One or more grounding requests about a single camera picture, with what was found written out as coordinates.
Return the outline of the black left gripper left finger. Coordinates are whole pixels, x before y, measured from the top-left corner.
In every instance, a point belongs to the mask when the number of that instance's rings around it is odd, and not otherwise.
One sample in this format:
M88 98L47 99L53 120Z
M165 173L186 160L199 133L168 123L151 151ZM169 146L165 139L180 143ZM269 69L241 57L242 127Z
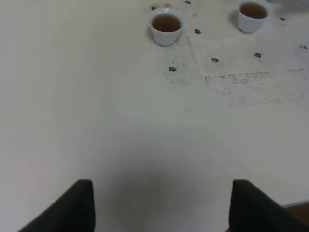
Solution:
M20 229L21 232L93 232L96 211L93 182L75 182L50 207Z

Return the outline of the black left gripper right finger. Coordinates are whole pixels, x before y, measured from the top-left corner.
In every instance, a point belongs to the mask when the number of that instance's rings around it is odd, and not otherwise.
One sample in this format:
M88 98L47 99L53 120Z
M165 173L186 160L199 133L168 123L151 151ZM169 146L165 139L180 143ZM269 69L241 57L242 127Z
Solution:
M245 179L232 185L229 230L231 232L307 232L309 226Z

